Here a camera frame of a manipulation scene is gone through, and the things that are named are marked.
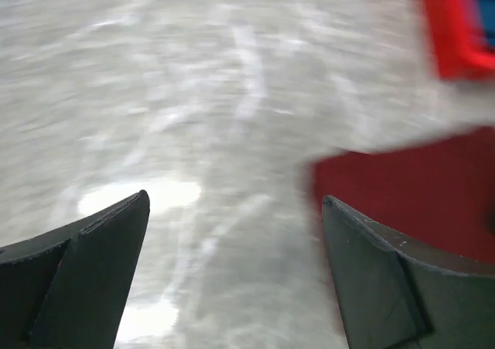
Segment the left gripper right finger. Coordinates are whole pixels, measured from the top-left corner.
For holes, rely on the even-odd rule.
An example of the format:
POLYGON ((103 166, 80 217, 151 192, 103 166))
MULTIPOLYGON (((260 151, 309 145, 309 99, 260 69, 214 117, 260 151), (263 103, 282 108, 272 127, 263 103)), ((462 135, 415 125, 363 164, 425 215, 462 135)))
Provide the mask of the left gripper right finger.
POLYGON ((373 221, 335 197, 322 230, 351 348, 494 347, 494 267, 373 221))

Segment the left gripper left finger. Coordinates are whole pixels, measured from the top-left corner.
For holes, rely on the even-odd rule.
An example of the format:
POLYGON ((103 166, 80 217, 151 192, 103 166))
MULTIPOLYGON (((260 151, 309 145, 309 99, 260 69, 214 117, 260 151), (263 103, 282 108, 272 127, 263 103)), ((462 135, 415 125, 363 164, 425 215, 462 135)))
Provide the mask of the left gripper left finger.
POLYGON ((149 222, 141 190, 1 248, 3 348, 112 348, 149 222))

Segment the dark red t-shirt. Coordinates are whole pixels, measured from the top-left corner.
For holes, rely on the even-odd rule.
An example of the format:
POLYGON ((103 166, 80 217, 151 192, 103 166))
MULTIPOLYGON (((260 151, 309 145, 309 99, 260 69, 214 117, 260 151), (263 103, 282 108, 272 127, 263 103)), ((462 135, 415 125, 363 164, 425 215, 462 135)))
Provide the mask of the dark red t-shirt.
POLYGON ((432 247, 494 262, 494 129, 386 152, 345 152, 309 167, 320 204, 334 196, 432 247))

